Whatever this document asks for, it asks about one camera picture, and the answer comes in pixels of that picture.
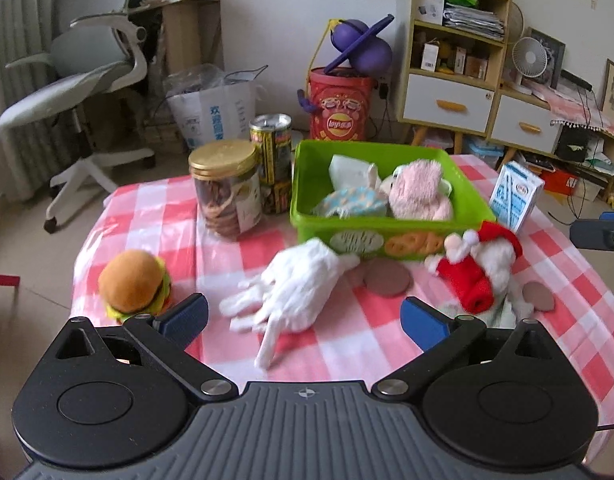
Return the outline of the red white checkered tablecloth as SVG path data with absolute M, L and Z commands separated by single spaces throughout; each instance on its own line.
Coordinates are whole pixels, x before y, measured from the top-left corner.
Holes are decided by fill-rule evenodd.
M 582 254 L 570 244 L 566 208 L 542 196 L 525 223 L 519 283 L 539 281 L 551 289 L 554 309 L 541 322 L 584 378 L 603 425 L 614 424 L 614 254 Z M 172 299 L 201 292 L 212 306 L 237 285 L 264 270 L 277 252 L 293 245 L 286 217 L 268 217 L 237 242 L 211 236 L 197 214 L 189 177 L 133 183 L 105 201 L 98 221 L 76 258 L 72 314 L 96 325 L 108 318 L 98 296 L 104 266 L 128 248 L 165 260 Z M 368 384 L 418 355 L 400 326 L 399 298 L 383 298 L 364 286 L 360 270 L 346 274 L 310 328 L 281 337 L 268 370 L 254 364 L 259 338 L 235 333 L 211 312 L 188 351 L 239 385 L 252 380 L 311 382 L 361 379 Z

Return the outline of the light blue patterned cloth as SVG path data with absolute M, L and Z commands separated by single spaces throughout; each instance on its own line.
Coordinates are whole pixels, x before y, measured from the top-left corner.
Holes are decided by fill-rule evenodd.
M 388 199 L 375 188 L 345 188 L 325 196 L 313 213 L 322 218 L 386 217 Z

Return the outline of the plush hamburger toy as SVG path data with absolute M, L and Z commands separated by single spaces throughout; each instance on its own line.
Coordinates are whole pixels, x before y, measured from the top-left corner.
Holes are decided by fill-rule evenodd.
M 171 304 L 171 278 L 165 260 L 142 249 L 116 255 L 98 277 L 98 294 L 117 323 L 139 314 L 158 315 Z

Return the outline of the red chips bucket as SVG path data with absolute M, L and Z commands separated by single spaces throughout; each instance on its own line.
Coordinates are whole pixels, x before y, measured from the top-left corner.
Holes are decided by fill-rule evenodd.
M 323 67 L 310 70 L 308 101 L 310 138 L 325 141 L 363 141 L 375 81 L 350 67 L 330 74 Z

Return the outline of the green plastic basket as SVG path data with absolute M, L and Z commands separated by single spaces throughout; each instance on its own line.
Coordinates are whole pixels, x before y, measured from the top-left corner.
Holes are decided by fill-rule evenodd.
M 290 223 L 340 254 L 421 260 L 451 233 L 494 219 L 444 151 L 368 142 L 301 142 L 295 152 Z

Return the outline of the brown round sponge pad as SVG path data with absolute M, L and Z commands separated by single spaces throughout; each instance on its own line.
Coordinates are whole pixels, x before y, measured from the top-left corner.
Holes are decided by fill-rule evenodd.
M 362 278 L 362 283 L 369 292 L 385 298 L 404 294 L 412 282 L 411 273 L 406 266 L 384 258 L 369 261 Z

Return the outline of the grey curtain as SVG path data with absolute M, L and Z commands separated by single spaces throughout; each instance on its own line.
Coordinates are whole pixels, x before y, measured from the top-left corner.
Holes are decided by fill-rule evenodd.
M 0 0 L 0 116 L 9 106 L 55 79 L 43 64 L 8 68 L 27 55 L 50 50 L 56 0 Z M 10 200 L 29 200 L 72 161 L 67 133 L 56 118 L 0 128 L 0 171 Z

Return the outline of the yellow black tin can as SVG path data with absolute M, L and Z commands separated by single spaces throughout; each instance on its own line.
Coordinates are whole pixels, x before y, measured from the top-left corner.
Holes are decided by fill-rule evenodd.
M 265 214 L 282 214 L 290 209 L 292 197 L 292 118 L 286 114 L 255 117 L 249 137 L 260 155 L 259 179 Z

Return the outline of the white tissue pack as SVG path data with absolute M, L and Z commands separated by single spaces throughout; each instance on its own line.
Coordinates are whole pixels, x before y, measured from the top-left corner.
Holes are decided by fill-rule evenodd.
M 379 188 L 382 184 L 375 164 L 339 154 L 332 157 L 328 174 L 335 191 L 345 188 Z

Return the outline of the red white santa plush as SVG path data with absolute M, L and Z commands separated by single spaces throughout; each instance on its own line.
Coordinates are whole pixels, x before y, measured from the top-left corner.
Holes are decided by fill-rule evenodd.
M 444 254 L 425 258 L 424 266 L 453 290 L 468 314 L 490 311 L 508 292 L 512 266 L 523 255 L 517 235 L 506 226 L 483 221 L 477 230 L 452 233 Z

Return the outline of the pink plush toy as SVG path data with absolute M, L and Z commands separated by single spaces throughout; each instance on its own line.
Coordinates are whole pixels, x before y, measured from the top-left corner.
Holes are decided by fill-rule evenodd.
M 380 185 L 392 215 L 399 220 L 450 221 L 453 207 L 440 190 L 439 162 L 418 159 L 399 166 Z

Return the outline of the white glove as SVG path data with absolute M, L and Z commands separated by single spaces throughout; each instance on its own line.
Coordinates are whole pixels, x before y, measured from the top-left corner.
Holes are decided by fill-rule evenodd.
M 254 364 L 266 370 L 280 336 L 313 326 L 340 278 L 359 264 L 357 255 L 339 255 L 313 237 L 278 252 L 260 274 L 241 282 L 236 294 L 220 301 L 220 314 L 230 330 L 262 336 Z

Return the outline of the black framed picture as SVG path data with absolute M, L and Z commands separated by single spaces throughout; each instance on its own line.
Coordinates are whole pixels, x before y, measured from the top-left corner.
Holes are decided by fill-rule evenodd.
M 546 50 L 546 56 L 548 57 L 548 65 L 546 66 L 546 70 L 541 76 L 536 78 L 536 81 L 539 84 L 544 84 L 552 89 L 556 89 L 557 84 L 560 81 L 562 65 L 564 62 L 566 50 L 564 42 L 561 42 L 560 40 L 557 40 L 534 28 L 528 29 L 527 33 L 529 36 L 537 39 L 540 44 L 542 44 L 542 47 L 544 47 L 544 50 Z

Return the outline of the low wooden drawer cabinet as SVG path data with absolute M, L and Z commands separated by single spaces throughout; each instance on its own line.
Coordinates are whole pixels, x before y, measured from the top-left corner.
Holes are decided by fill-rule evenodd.
M 549 104 L 508 88 L 494 92 L 487 126 L 487 141 L 504 147 L 497 169 L 517 153 L 554 158 L 561 126 L 552 122 Z

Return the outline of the small white desk fan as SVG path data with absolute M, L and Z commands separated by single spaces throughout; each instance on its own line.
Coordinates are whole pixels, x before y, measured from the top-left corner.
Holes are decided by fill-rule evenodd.
M 549 58 L 540 41 L 523 36 L 513 46 L 512 62 L 515 68 L 514 86 L 520 87 L 524 78 L 541 76 L 548 67 Z

